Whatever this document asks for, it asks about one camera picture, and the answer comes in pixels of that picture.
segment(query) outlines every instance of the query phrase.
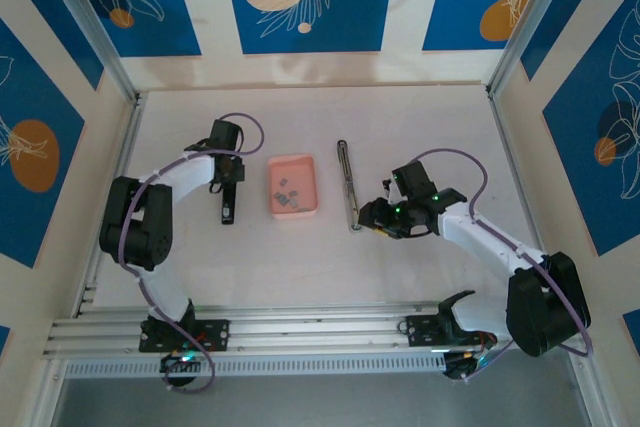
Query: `metal rod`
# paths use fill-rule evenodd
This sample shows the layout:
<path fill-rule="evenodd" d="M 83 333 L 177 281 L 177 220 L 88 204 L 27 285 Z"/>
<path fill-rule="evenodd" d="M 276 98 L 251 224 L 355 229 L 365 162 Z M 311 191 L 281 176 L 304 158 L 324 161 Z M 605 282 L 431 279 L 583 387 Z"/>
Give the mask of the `metal rod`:
<path fill-rule="evenodd" d="M 362 226 L 358 224 L 360 209 L 358 208 L 356 191 L 353 187 L 353 172 L 351 171 L 351 164 L 349 163 L 349 146 L 346 140 L 338 141 L 338 160 L 342 166 L 342 175 L 344 177 L 344 195 L 347 202 L 349 231 L 352 233 L 362 232 Z"/>

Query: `vent grille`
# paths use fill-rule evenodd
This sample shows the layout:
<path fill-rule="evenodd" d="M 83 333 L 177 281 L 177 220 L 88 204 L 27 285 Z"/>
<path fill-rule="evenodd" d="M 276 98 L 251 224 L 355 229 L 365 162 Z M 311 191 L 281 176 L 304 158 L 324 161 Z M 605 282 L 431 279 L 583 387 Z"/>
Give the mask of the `vent grille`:
<path fill-rule="evenodd" d="M 264 375 L 383 374 L 445 370 L 442 354 L 305 355 L 224 357 L 215 359 L 220 377 Z M 159 377 L 159 359 L 70 361 L 66 379 Z M 195 364 L 175 377 L 209 375 L 207 362 Z"/>

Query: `cable clip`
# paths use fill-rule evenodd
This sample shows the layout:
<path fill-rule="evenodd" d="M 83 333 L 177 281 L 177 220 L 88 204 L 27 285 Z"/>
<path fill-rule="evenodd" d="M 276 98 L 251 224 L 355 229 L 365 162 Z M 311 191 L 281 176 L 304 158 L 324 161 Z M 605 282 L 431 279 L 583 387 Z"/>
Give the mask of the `cable clip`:
<path fill-rule="evenodd" d="M 521 259 L 522 256 L 525 254 L 525 250 L 523 249 L 523 245 L 522 244 L 518 244 L 516 250 L 514 250 L 514 252 L 516 253 L 516 256 Z"/>

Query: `metal bracket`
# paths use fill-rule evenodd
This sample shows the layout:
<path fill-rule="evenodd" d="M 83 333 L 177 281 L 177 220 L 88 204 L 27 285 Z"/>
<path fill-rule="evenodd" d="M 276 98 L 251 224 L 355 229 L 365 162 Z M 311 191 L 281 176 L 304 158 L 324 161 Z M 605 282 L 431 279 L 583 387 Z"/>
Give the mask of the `metal bracket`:
<path fill-rule="evenodd" d="M 409 338 L 409 347 L 436 347 L 452 344 L 452 339 L 442 328 L 437 315 L 410 315 L 405 320 L 407 327 L 403 332 Z M 461 342 L 455 344 L 476 346 L 482 339 L 476 332 L 469 333 Z"/>
<path fill-rule="evenodd" d="M 144 332 L 140 334 L 140 344 L 138 350 L 143 353 L 167 353 L 174 350 L 193 350 L 187 345 L 184 348 L 186 339 L 167 339 L 149 335 Z M 193 325 L 192 335 L 209 352 L 226 352 L 229 339 L 228 320 L 196 320 Z"/>

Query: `white table surface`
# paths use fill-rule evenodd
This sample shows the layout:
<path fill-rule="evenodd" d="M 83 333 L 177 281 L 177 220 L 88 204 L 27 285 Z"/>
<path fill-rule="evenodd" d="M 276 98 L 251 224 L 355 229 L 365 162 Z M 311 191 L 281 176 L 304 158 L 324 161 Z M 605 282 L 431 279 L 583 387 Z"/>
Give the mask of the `white table surface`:
<path fill-rule="evenodd" d="M 504 292 L 479 262 L 431 235 L 392 240 L 350 234 L 336 142 L 349 143 L 360 205 L 383 195 L 382 180 L 416 154 L 455 147 L 476 155 L 490 180 L 478 209 L 524 242 L 525 216 L 482 86 L 346 87 L 153 92 L 143 113 L 127 175 L 141 176 L 207 137 L 215 118 L 247 112 L 266 131 L 264 148 L 245 158 L 236 223 L 220 224 L 221 196 L 203 186 L 174 210 L 173 262 L 196 305 L 274 306 L 442 300 L 463 289 Z M 257 129 L 245 119 L 247 150 Z M 311 219 L 279 221 L 268 211 L 267 160 L 310 153 L 320 208 Z M 464 158 L 425 161 L 439 189 L 469 198 L 480 185 Z M 131 277 L 107 255 L 100 259 L 94 307 L 142 306 Z"/>

